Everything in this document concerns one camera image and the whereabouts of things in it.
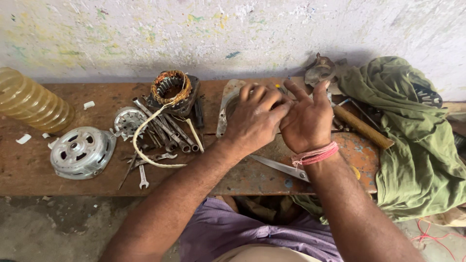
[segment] copper coil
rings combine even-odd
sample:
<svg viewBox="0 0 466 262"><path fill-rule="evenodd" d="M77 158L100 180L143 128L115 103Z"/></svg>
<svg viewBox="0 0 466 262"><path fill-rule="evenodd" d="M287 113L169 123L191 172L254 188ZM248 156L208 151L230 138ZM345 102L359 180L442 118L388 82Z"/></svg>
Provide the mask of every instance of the copper coil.
<svg viewBox="0 0 466 262"><path fill-rule="evenodd" d="M183 83L184 85L181 87L181 91L175 97L161 97L161 95L163 95L163 93L165 93L167 90L173 88L175 85L182 85ZM191 89L191 81L189 80L188 76L180 70L171 70L160 73L160 75L158 75L154 81L152 81L151 85L151 92L154 96L154 99L157 100L159 104L164 105L169 103L175 105L179 101L187 99Z"/></svg>

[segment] forearm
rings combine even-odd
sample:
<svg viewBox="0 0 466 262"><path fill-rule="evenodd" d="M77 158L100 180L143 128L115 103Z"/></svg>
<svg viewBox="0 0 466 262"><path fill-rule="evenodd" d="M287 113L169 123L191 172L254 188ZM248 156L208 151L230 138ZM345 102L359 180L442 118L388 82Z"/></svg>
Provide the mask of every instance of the forearm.
<svg viewBox="0 0 466 262"><path fill-rule="evenodd" d="M305 166L345 261L424 261L364 192L340 154Z"/></svg>
<svg viewBox="0 0 466 262"><path fill-rule="evenodd" d="M242 155L218 141L165 180L125 219L101 261L154 261L176 241L201 201Z"/></svg>

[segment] paint-splattered wall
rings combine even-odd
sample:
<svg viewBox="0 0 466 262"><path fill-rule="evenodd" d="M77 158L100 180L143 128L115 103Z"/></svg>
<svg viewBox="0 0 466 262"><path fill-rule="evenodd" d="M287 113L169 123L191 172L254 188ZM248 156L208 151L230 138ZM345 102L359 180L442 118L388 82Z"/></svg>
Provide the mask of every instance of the paint-splattered wall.
<svg viewBox="0 0 466 262"><path fill-rule="evenodd" d="M466 2L7 0L0 66L44 83L287 76L320 51L361 65L398 55L445 100L466 100Z"/></svg>

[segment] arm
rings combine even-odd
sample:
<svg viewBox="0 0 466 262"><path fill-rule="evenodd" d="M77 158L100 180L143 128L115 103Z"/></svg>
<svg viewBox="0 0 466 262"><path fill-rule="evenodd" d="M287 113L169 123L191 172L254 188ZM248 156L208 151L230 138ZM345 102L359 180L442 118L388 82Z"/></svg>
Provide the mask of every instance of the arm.
<svg viewBox="0 0 466 262"><path fill-rule="evenodd" d="M243 157L273 141L281 119L292 105L286 103L271 110L280 99L276 90L244 86L222 139L165 180L131 211L100 261L160 261L226 172Z"/></svg>
<svg viewBox="0 0 466 262"><path fill-rule="evenodd" d="M333 111L326 96L326 83L314 89L313 99L292 81L286 81L285 87L299 101L280 125L285 143L296 153L328 145ZM367 197L340 154L306 165L304 170L321 200L336 247L345 261L424 261L403 233Z"/></svg>

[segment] screwdriver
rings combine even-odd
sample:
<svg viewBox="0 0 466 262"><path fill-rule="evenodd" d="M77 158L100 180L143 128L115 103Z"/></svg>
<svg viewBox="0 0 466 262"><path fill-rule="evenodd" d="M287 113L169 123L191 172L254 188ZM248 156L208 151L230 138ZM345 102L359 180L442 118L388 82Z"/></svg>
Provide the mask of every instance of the screwdriver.
<svg viewBox="0 0 466 262"><path fill-rule="evenodd" d="M202 98L198 97L194 101L194 127L201 133L202 147L204 147L204 113L202 111Z"/></svg>

